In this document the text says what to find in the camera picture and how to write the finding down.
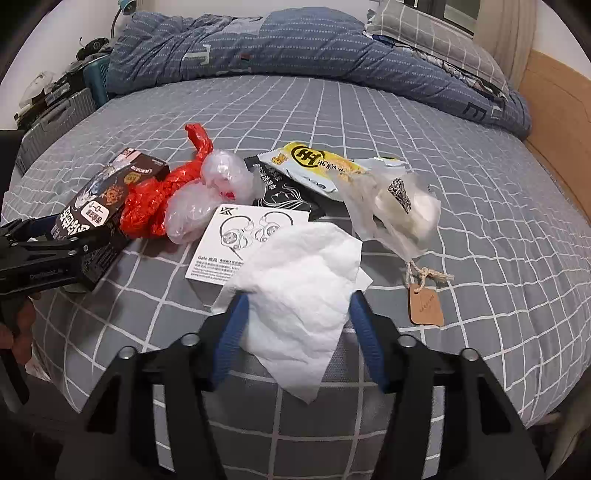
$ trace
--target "blue gripper pad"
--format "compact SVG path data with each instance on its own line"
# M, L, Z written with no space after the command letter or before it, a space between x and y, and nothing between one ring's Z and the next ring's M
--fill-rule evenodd
M383 391L388 385L388 380L384 368L384 350L371 322L373 315L363 292L360 290L354 292L349 302L349 317L355 328L369 374Z
M248 321L248 296L245 293L236 294L226 314L229 315L229 319L213 353L211 381L216 386L230 371L232 358L238 349L242 332Z

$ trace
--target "yellow logo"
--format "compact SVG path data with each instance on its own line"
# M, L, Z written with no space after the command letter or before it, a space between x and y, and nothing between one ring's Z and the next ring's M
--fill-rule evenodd
M291 149L291 158L304 168L315 168L324 160L324 152L308 148L305 145L298 145Z
M129 185L130 183L135 183L139 180L139 178L142 175L140 175L139 173L137 173L136 171L130 171L125 178L123 179L123 181Z
M287 160L287 157L283 153L280 153L271 159L275 165L281 165L285 160Z

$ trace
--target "black product box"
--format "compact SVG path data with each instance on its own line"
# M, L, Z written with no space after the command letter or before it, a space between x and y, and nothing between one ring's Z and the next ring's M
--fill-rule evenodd
M92 290L129 243L129 238L119 229L129 185L151 177L163 180L169 172L166 162L126 148L92 177L62 210L51 230L56 240L101 225L107 225L111 230L109 245L82 257L81 283L84 287Z

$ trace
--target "string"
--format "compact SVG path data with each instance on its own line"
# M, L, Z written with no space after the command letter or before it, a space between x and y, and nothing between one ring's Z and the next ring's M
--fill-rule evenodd
M417 272L417 275L421 279L421 283L419 284L418 288L414 289L415 293L419 293L423 287L425 286L425 279L427 277L432 278L436 282L447 282L452 281L454 279L453 275L448 275L446 273L441 273L437 270L433 270L432 268L422 267L418 268L417 264L411 260L407 263L407 285L410 289L411 279L413 278L413 269Z

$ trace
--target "human hand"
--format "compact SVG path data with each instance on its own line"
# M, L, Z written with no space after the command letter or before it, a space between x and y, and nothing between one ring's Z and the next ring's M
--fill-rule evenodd
M41 298L40 293L35 293L31 296L35 300ZM11 349L14 358L21 365L26 364L31 359L31 349L33 347L33 323L37 312L35 307L28 297L22 305L21 310L17 314L17 325L20 333L16 338L12 335L10 329L0 323L0 348Z

